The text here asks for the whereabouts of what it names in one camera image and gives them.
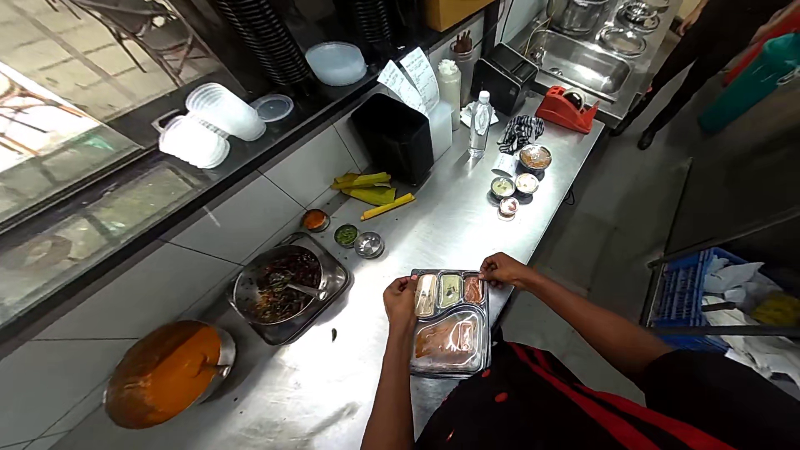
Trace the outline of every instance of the checkered cloth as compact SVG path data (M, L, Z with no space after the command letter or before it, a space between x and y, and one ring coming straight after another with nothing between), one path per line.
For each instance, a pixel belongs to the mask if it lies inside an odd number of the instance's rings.
M512 155L515 151L532 143L545 132L545 121L529 115L518 115L511 119L498 140L500 151Z

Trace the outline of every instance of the order receipt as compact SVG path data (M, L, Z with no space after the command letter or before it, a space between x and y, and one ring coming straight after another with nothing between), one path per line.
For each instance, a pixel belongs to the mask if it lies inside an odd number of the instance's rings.
M434 68L430 66L425 53L417 47L400 60L400 65L406 69L411 82L417 87L425 108L428 111L433 110L436 103L439 103L439 85L436 82Z
M419 94L419 91L411 86L406 76L400 71L400 67L391 59L386 63L386 67L383 68L381 74L378 76L378 82L397 94L403 103L427 115L425 102L422 101L422 96Z

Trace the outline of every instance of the red tape dispenser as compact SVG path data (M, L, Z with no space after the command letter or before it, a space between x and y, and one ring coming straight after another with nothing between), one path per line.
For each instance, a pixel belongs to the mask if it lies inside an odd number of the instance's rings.
M598 112L600 102L596 102L589 109L585 107L578 109L570 100L564 98L565 92L566 89L563 86L553 86L548 89L545 98L536 110L536 117L584 135L588 134L592 130L592 120Z

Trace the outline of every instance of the orange curry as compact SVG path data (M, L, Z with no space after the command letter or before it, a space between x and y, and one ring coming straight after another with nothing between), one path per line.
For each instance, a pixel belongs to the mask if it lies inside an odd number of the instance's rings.
M109 382L106 410L125 428L147 428L188 408L217 373L222 343L201 322L170 323L138 341Z

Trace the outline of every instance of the plastic crate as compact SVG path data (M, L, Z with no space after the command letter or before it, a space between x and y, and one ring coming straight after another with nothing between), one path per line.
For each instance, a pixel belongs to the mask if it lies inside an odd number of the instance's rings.
M719 247L670 261L664 269L661 298L654 309L651 322L656 334L658 327L697 327L708 325L702 314L703 280L714 257L727 258L733 264L747 261ZM663 335L670 346L705 352L726 352L728 345L717 336Z

